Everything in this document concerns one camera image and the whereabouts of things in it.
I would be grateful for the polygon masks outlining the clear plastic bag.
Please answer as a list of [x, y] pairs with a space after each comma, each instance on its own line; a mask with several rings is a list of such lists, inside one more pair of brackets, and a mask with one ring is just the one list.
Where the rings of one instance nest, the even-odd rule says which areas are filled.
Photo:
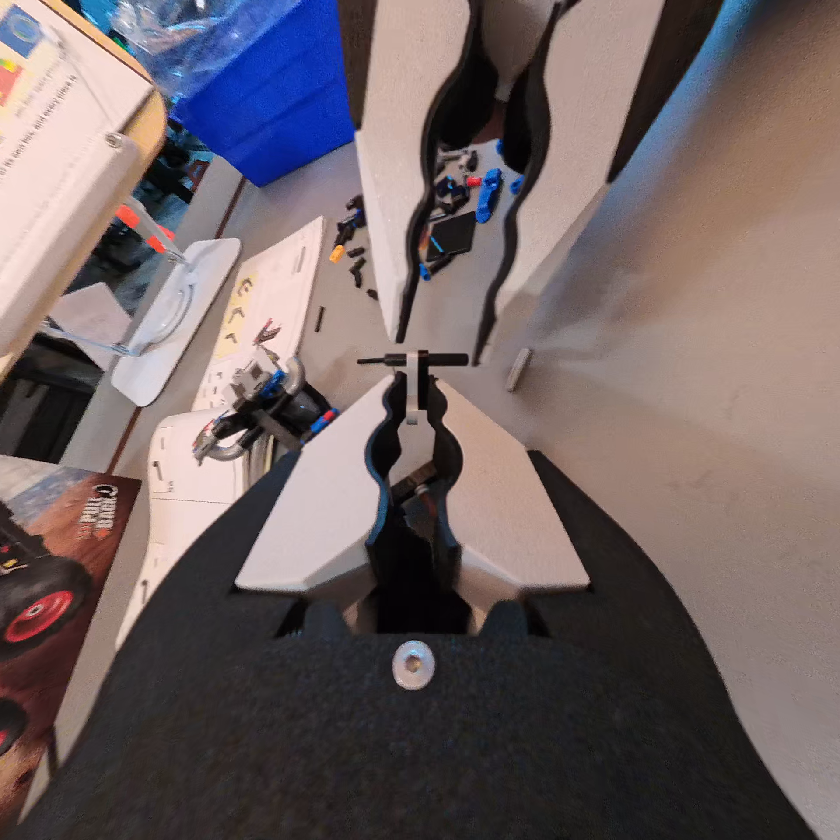
[[112, 29], [167, 99], [192, 96], [300, 1], [118, 1]]

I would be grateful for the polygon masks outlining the thin black toy axle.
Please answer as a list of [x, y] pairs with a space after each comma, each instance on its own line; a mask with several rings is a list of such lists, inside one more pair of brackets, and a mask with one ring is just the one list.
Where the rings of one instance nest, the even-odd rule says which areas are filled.
[[417, 362], [428, 366], [467, 366], [467, 353], [433, 353], [427, 350], [412, 351], [410, 353], [386, 353], [380, 357], [359, 358], [358, 365], [384, 365], [390, 367], [405, 367], [410, 358], [416, 357]]

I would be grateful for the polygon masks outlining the blue plastic bin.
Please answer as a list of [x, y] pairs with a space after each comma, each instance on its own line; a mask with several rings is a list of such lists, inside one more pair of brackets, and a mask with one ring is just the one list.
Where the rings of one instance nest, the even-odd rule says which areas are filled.
[[174, 117], [256, 186], [352, 141], [339, 9], [334, 1], [266, 2], [262, 32]]

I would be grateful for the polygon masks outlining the building instruction booklet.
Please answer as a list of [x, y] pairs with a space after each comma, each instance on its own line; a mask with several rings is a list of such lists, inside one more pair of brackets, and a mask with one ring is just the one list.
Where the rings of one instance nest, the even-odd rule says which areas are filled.
[[238, 270], [192, 410], [162, 419], [150, 438], [148, 547], [115, 640], [119, 649], [184, 552], [268, 469], [272, 438], [230, 462], [198, 465], [193, 442], [224, 411], [224, 388], [258, 345], [297, 355], [322, 249], [324, 218], [248, 259]]

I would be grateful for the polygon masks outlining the dark grey toy panel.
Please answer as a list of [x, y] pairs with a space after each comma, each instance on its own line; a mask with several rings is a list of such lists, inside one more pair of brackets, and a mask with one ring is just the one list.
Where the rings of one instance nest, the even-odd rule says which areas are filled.
[[467, 254], [471, 251], [476, 231], [476, 213], [470, 211], [446, 217], [432, 226], [427, 242], [426, 262]]

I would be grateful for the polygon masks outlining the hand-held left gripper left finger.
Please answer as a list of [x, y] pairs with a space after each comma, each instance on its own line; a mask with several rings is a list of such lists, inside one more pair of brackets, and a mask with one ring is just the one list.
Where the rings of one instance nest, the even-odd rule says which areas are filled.
[[343, 613], [375, 587], [366, 542], [380, 513], [382, 479], [367, 449], [389, 415], [389, 374], [303, 445], [235, 579], [239, 590], [330, 602]]

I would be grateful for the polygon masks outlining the monster truck toy set box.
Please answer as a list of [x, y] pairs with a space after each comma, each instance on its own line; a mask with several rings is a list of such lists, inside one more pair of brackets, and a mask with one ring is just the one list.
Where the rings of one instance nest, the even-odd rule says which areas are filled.
[[50, 742], [142, 483], [1, 456], [1, 829]]

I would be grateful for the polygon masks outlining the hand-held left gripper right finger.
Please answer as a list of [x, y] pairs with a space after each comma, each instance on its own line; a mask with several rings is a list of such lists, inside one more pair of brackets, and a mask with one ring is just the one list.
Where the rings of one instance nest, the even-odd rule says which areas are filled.
[[443, 380], [429, 386], [437, 581], [477, 633], [500, 602], [585, 591], [585, 567], [526, 447]]

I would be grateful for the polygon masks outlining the pile of small toy pins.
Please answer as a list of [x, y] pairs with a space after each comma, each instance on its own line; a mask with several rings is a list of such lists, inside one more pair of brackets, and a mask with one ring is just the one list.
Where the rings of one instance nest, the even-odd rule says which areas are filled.
[[[428, 237], [432, 226], [446, 217], [476, 213], [476, 222], [487, 224], [506, 190], [506, 171], [499, 167], [479, 172], [480, 151], [478, 146], [449, 149], [438, 147], [434, 165], [433, 208], [427, 216], [418, 240], [417, 256], [419, 277], [430, 281], [437, 273], [448, 267], [456, 258], [449, 257], [438, 262], [426, 262]], [[345, 205], [345, 215], [336, 223], [329, 261], [333, 265], [346, 263], [354, 286], [361, 289], [364, 284], [364, 266], [367, 263], [367, 247], [352, 247], [354, 235], [366, 228], [364, 198], [361, 193], [353, 196]]]

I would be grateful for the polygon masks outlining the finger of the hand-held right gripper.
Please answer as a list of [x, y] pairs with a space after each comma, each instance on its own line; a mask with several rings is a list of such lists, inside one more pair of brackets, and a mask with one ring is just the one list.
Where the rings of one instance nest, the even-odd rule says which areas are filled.
[[476, 2], [380, 1], [355, 134], [371, 259], [387, 338], [404, 341], [409, 238], [427, 193], [429, 121], [458, 72]]
[[530, 313], [607, 188], [665, 2], [555, 5], [531, 65], [531, 155], [503, 225], [504, 255], [487, 290], [473, 365], [488, 362]]

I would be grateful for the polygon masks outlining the toy chassis with grey motor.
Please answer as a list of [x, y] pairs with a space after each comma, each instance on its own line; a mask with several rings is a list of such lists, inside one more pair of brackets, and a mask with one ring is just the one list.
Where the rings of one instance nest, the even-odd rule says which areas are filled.
[[230, 462], [248, 455], [262, 438], [287, 452], [298, 452], [340, 415], [314, 388], [304, 364], [284, 361], [258, 345], [251, 360], [224, 388], [224, 411], [196, 436], [192, 455], [198, 465], [211, 459]]

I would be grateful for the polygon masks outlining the light grey L-shaped toy beam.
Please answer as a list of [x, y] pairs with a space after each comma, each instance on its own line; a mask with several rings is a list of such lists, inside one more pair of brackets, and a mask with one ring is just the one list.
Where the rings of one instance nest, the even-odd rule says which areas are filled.
[[406, 424], [416, 426], [427, 410], [427, 350], [406, 354]]

